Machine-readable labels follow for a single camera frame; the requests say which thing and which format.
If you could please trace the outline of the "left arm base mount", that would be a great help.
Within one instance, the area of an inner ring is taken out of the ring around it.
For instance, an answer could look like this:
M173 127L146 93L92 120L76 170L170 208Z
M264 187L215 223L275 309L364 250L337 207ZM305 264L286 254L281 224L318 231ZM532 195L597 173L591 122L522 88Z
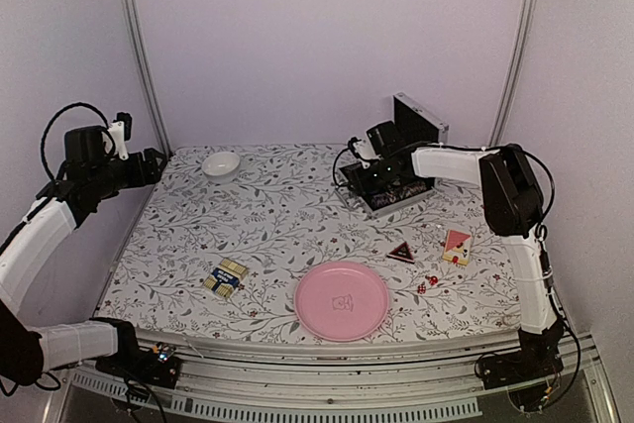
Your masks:
M100 372L168 389L175 389L181 366L176 346L164 343L147 350L123 349L113 356L98 358L95 364Z

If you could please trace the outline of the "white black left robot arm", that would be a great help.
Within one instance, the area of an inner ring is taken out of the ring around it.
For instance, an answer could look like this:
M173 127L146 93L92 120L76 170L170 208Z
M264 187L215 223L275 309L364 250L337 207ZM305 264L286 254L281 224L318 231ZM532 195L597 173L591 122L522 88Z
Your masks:
M126 377L147 369L147 356L127 321L89 319L28 328L17 317L50 256L102 201L159 182L166 156L153 148L128 152L129 137L123 121L67 132L58 174L1 246L1 374L19 385L32 385L49 370L92 359L108 358Z

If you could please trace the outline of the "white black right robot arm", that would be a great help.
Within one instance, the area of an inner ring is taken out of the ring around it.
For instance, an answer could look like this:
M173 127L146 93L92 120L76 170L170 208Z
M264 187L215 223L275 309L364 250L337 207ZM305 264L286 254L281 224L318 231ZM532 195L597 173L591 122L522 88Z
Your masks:
M489 230L500 237L511 260L520 302L520 348L512 370L532 379L546 368L564 333L552 297L552 267L543 225L553 201L545 198L531 167L535 157L516 144L467 148L446 142L447 125L425 120L416 126L392 121L352 137L347 148L357 168L346 178L349 190L375 197L394 182L449 179L479 187Z

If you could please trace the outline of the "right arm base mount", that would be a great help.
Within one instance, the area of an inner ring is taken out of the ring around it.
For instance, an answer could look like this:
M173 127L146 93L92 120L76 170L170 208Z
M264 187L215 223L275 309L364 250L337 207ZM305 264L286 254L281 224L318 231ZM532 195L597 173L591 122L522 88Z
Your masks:
M555 375L563 370L559 346L522 348L509 353L485 353L475 362L475 376L485 389L500 388Z

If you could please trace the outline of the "red playing card deck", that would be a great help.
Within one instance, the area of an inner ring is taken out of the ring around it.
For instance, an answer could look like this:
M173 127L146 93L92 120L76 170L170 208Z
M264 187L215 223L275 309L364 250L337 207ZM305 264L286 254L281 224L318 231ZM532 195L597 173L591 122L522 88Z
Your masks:
M471 234L449 230L445 240L442 260L451 264L467 266L470 262L473 236Z

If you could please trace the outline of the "aluminium poker chip case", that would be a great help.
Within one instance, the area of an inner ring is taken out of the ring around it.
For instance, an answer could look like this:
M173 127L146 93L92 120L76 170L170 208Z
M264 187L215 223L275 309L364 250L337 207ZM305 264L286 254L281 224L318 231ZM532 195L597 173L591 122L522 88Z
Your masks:
M411 155L448 139L449 124L403 92L392 96L393 118L352 137L336 155L332 179L350 210L375 218L414 203L435 179L415 174Z

